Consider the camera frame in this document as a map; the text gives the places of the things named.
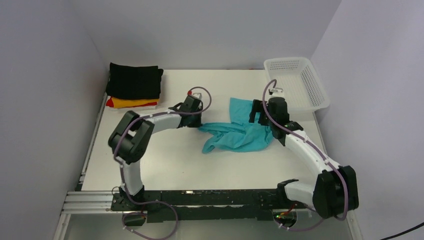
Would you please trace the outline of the turquoise t-shirt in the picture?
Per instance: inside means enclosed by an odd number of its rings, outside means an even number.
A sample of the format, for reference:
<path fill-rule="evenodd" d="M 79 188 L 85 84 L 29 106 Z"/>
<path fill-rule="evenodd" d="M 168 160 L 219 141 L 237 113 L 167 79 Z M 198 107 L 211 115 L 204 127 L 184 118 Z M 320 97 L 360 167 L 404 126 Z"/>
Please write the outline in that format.
<path fill-rule="evenodd" d="M 269 126 L 250 123 L 251 100 L 230 98 L 230 122 L 204 123 L 198 130 L 212 135 L 203 145 L 202 153 L 213 150 L 236 153 L 257 152 L 266 149 L 274 140 Z"/>

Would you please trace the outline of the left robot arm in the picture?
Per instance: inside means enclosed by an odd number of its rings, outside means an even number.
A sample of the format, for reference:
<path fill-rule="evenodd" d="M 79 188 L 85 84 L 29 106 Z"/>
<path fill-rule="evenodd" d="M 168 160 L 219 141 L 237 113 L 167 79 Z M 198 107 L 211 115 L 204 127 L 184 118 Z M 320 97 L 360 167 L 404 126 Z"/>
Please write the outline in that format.
<path fill-rule="evenodd" d="M 202 110 L 201 94 L 194 93 L 165 112 L 141 116 L 130 110 L 124 114 L 107 142 L 120 167 L 121 195 L 134 202 L 143 201 L 145 186 L 141 177 L 141 158 L 151 136 L 165 130 L 199 128 Z"/>

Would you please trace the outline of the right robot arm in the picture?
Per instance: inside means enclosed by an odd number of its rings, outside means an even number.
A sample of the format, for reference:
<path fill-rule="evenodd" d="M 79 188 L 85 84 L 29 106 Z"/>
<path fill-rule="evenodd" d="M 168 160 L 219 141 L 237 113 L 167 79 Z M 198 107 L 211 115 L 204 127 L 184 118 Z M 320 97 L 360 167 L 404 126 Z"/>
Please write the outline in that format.
<path fill-rule="evenodd" d="M 342 217 L 359 207 L 355 170 L 349 165 L 340 165 L 310 140 L 304 128 L 290 119 L 288 104 L 283 97 L 253 100 L 248 121 L 269 127 L 272 136 L 316 177 L 314 184 L 301 183 L 298 179 L 278 183 L 276 197 L 279 203 L 305 204 L 324 219 Z"/>

